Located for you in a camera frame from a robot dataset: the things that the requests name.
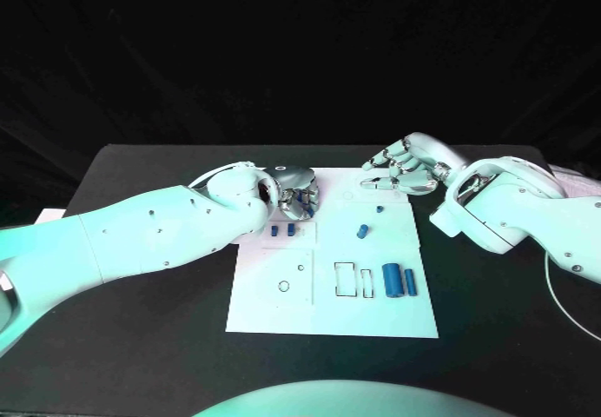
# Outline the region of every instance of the blue cylinder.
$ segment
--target blue cylinder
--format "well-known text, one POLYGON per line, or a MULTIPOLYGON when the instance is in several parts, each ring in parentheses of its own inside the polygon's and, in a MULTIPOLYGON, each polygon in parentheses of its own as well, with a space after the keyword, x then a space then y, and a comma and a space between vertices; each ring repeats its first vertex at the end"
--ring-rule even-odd
POLYGON ((382 265, 382 272, 385 273, 386 297, 402 297, 405 295, 405 291, 398 263, 388 263, 386 265, 382 265))
POLYGON ((363 239, 368 236, 368 230, 369 230, 368 225, 362 224, 361 228, 359 228, 359 231, 358 231, 358 238, 359 239, 363 239))
POLYGON ((414 270, 407 269, 405 270, 405 281, 407 281, 407 293, 415 297, 417 296, 417 290, 415 290, 415 279, 414 279, 414 270))

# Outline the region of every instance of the blue object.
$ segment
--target blue object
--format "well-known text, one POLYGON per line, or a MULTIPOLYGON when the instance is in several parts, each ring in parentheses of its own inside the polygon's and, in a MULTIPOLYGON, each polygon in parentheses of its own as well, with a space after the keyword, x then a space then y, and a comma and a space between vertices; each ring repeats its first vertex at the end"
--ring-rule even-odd
POLYGON ((362 225, 361 225, 361 228, 359 228, 359 231, 358 231, 358 238, 359 238, 359 239, 363 239, 363 238, 366 237, 366 235, 368 235, 368 230, 369 230, 368 225, 366 225, 366 224, 362 224, 362 225))
POLYGON ((388 263, 386 265, 382 265, 382 272, 385 273, 386 297, 402 297, 405 295, 405 291, 398 263, 388 263))
POLYGON ((417 290, 415 290, 415 279, 414 279, 414 270, 407 269, 405 270, 405 281, 407 281, 407 293, 415 297, 417 296, 417 290))

